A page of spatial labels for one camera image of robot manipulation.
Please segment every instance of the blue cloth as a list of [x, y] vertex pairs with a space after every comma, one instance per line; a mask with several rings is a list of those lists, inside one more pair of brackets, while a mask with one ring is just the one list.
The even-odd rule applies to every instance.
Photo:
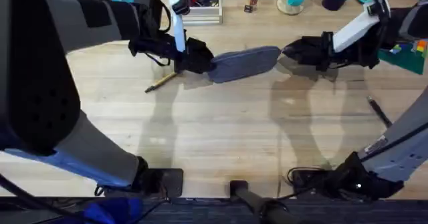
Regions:
[[[105, 224], [126, 224], [141, 215], [142, 206], [142, 200], [136, 198], [104, 199], [91, 203], [83, 212], [78, 214]], [[65, 217], [52, 222], [52, 224], [84, 224], [84, 222]]]
[[280, 54], [281, 50], [275, 46], [223, 53], [211, 60], [217, 67], [208, 72], [208, 76], [213, 82], [220, 84], [261, 74], [276, 65]]

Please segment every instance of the wooden tabletop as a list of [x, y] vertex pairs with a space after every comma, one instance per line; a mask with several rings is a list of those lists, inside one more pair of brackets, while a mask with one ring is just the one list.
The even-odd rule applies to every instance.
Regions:
[[[391, 7], [416, 1], [389, 0]], [[223, 25], [188, 27], [188, 36], [205, 41], [215, 55], [284, 47], [302, 35], [337, 31], [362, 11], [355, 0], [337, 12], [325, 10], [321, 0], [306, 0], [305, 10], [290, 17], [276, 9], [276, 0], [259, 0], [258, 10], [248, 14], [245, 2], [223, 0]], [[428, 84], [427, 76], [386, 63], [323, 76], [282, 55], [273, 70], [258, 76], [213, 84], [186, 72], [145, 94], [171, 69], [144, 54], [132, 57], [124, 42], [75, 51], [68, 60], [90, 120], [150, 166], [182, 168], [184, 197], [228, 197], [235, 179], [247, 180], [261, 196], [290, 194], [281, 179], [290, 168], [334, 168], [385, 130], [367, 96], [396, 120]], [[1, 154], [0, 162], [0, 173], [37, 196], [92, 196], [96, 186], [31, 160]], [[394, 198], [428, 199], [427, 179], [424, 164]]]

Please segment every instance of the pencil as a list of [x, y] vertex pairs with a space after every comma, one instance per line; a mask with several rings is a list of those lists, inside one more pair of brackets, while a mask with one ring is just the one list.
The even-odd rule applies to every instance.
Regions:
[[162, 85], [164, 85], [165, 83], [167, 83], [169, 80], [173, 79], [175, 76], [177, 76], [176, 72], [170, 73], [169, 75], [161, 78], [160, 80], [158, 80], [156, 83], [154, 83], [152, 86], [148, 87], [146, 91], [144, 91], [145, 93], [149, 93], [153, 90], [156, 90], [157, 88], [161, 87]]

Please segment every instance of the marker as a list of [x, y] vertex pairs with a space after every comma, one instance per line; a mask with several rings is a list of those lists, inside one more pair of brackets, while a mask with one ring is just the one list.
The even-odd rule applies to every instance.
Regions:
[[367, 97], [367, 101], [376, 112], [377, 116], [382, 120], [382, 122], [385, 124], [387, 128], [391, 127], [393, 123], [388, 119], [387, 115], [382, 111], [381, 107], [377, 104], [375, 100], [371, 96]]

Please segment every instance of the green mat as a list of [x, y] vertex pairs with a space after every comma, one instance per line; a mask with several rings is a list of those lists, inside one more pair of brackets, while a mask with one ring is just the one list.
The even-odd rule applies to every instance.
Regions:
[[412, 52], [411, 50], [413, 46], [411, 44], [405, 44], [400, 46], [402, 50], [396, 54], [390, 53], [389, 51], [385, 50], [379, 50], [379, 59], [384, 60], [395, 66], [399, 66], [405, 70], [409, 70], [410, 72], [422, 74], [427, 51], [425, 50], [424, 52]]

